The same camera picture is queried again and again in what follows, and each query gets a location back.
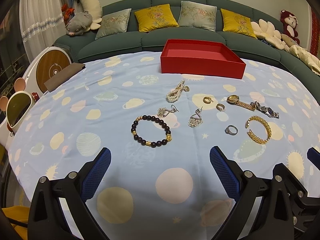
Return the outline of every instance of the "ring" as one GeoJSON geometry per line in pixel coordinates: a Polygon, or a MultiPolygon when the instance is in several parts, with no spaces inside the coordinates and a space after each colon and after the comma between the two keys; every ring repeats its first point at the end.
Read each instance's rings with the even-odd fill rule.
{"type": "Polygon", "coordinates": [[[225,106],[223,104],[217,104],[216,108],[221,112],[224,111],[225,106]]]}
{"type": "Polygon", "coordinates": [[[231,135],[236,135],[236,134],[238,133],[238,129],[237,129],[237,127],[235,127],[235,126],[233,126],[233,125],[229,125],[229,126],[225,129],[225,132],[228,133],[228,134],[231,134],[231,135]],[[236,133],[231,132],[230,129],[229,129],[230,127],[236,129],[236,133]]]}

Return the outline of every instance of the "silver ring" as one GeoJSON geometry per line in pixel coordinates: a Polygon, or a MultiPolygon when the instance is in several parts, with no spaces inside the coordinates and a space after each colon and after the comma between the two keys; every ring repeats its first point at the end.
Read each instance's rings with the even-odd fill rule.
{"type": "Polygon", "coordinates": [[[231,135],[236,135],[236,134],[238,133],[238,129],[237,129],[237,127],[235,127],[235,126],[233,126],[233,125],[229,125],[229,126],[225,129],[225,132],[228,133],[228,134],[231,134],[231,135]],[[236,129],[236,133],[231,132],[230,129],[229,129],[230,127],[236,129]]]}

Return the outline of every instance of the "light blue pillow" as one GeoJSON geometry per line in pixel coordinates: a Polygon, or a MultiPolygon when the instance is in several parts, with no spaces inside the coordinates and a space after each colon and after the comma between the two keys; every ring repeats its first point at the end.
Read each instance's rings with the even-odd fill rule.
{"type": "Polygon", "coordinates": [[[125,9],[103,16],[96,40],[112,34],[125,33],[127,31],[130,12],[131,9],[125,9]]]}
{"type": "Polygon", "coordinates": [[[216,6],[181,1],[181,12],[178,24],[181,27],[196,27],[215,32],[216,14],[216,6]]]}

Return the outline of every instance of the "open box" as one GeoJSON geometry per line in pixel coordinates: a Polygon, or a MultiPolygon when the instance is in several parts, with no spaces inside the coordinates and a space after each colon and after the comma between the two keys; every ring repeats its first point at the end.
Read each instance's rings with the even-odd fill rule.
{"type": "Polygon", "coordinates": [[[246,64],[220,42],[169,39],[162,51],[162,73],[243,77],[246,64]]]}

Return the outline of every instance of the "gold bangle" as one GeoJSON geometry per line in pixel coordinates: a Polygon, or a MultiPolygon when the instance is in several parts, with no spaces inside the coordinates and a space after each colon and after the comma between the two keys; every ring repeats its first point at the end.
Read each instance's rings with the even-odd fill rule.
{"type": "Polygon", "coordinates": [[[260,139],[259,137],[257,137],[251,130],[249,130],[248,135],[249,135],[250,138],[251,138],[252,140],[254,140],[256,143],[259,143],[259,144],[265,144],[265,143],[267,143],[267,142],[270,140],[270,138],[271,138],[271,128],[270,128],[270,126],[268,125],[268,123],[267,123],[263,118],[255,115],[255,116],[252,116],[252,117],[249,118],[249,120],[248,120],[247,123],[245,124],[245,127],[246,127],[246,128],[249,127],[249,122],[252,121],[252,120],[255,120],[255,121],[258,121],[258,122],[262,123],[262,125],[263,125],[263,126],[266,128],[266,130],[267,130],[268,138],[267,138],[267,140],[262,140],[262,139],[260,139]]]}

